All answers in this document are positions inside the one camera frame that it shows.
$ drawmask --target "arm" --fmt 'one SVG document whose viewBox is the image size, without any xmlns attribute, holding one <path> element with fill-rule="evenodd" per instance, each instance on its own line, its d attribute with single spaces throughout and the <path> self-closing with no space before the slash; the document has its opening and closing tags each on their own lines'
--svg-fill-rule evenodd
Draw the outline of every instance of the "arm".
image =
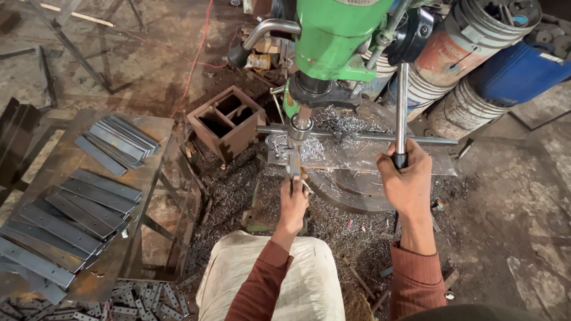
<svg viewBox="0 0 571 321">
<path fill-rule="evenodd" d="M 299 176 L 295 176 L 293 181 L 289 175 L 286 176 L 280 193 L 282 215 L 276 231 L 242 283 L 225 320 L 272 319 L 280 287 L 293 261 L 289 250 L 295 236 L 303 228 L 303 215 L 309 205 L 309 192 L 303 187 Z"/>
<path fill-rule="evenodd" d="M 397 171 L 389 157 L 393 152 L 391 144 L 388 155 L 377 156 L 387 199 L 402 225 L 400 241 L 391 244 L 391 320 L 446 305 L 429 208 L 432 160 L 409 138 L 409 166 Z"/>
</svg>

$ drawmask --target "rusty metal table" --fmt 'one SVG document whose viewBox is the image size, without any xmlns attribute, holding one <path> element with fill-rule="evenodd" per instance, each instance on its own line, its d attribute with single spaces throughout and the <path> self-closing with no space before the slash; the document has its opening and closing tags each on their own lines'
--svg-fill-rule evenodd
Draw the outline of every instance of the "rusty metal table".
<svg viewBox="0 0 571 321">
<path fill-rule="evenodd" d="M 120 235 L 117 235 L 109 247 L 99 254 L 99 260 L 77 275 L 76 280 L 72 282 L 67 290 L 65 300 L 105 302 L 109 299 L 128 254 L 127 249 L 136 235 L 136 231 L 140 229 L 141 217 L 146 212 L 151 200 L 152 189 L 161 173 L 163 154 L 171 137 L 171 129 L 174 124 L 174 120 L 168 118 L 118 114 L 159 141 L 160 150 L 155 155 L 144 160 L 145 166 L 134 171 L 127 171 L 121 177 L 116 177 L 74 143 L 74 140 L 82 132 L 88 130 L 93 123 L 109 114 L 105 111 L 91 109 L 80 110 L 39 169 L 34 180 L 15 205 L 12 213 L 0 217 L 2 224 L 12 219 L 24 205 L 37 198 L 43 190 L 50 186 L 59 185 L 78 168 L 109 177 L 142 191 L 139 205 L 129 215 L 131 219 L 127 228 L 129 236 L 122 238 Z M 35 293 L 29 294 L 28 284 L 23 278 L 8 272 L 0 273 L 0 296 L 4 295 L 19 298 L 37 297 Z"/>
</svg>

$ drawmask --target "person's left hand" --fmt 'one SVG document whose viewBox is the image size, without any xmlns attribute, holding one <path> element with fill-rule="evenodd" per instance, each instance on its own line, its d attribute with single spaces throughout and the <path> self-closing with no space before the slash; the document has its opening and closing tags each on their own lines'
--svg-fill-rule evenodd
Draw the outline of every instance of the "person's left hand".
<svg viewBox="0 0 571 321">
<path fill-rule="evenodd" d="M 296 175 L 293 179 L 286 175 L 281 189 L 282 216 L 278 226 L 294 235 L 303 229 L 303 215 L 309 206 L 309 189 L 302 179 L 307 179 L 307 174 L 302 174 L 301 178 Z"/>
</svg>

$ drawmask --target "person's right hand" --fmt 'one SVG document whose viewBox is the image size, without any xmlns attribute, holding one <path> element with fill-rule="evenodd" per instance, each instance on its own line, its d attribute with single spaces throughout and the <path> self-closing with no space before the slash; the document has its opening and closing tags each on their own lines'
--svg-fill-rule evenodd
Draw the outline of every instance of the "person's right hand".
<svg viewBox="0 0 571 321">
<path fill-rule="evenodd" d="M 406 151 L 408 167 L 399 171 L 390 157 L 395 152 L 392 142 L 386 154 L 377 155 L 377 168 L 392 206 L 409 219 L 425 220 L 430 213 L 432 158 L 411 138 L 407 138 Z"/>
</svg>

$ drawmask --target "black handle grip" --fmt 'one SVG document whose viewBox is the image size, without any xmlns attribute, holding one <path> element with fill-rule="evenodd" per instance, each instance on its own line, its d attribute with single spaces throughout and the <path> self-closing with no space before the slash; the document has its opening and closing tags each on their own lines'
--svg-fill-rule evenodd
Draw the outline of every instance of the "black handle grip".
<svg viewBox="0 0 571 321">
<path fill-rule="evenodd" d="M 228 50 L 228 64 L 234 68 L 244 68 L 248 63 L 248 57 L 252 50 L 246 50 L 242 46 L 244 42 L 240 42 L 236 47 Z"/>
<path fill-rule="evenodd" d="M 396 169 L 401 170 L 405 167 L 408 167 L 408 154 L 397 154 L 393 153 L 391 155 L 391 159 L 393 160 L 393 164 L 395 164 Z"/>
</svg>

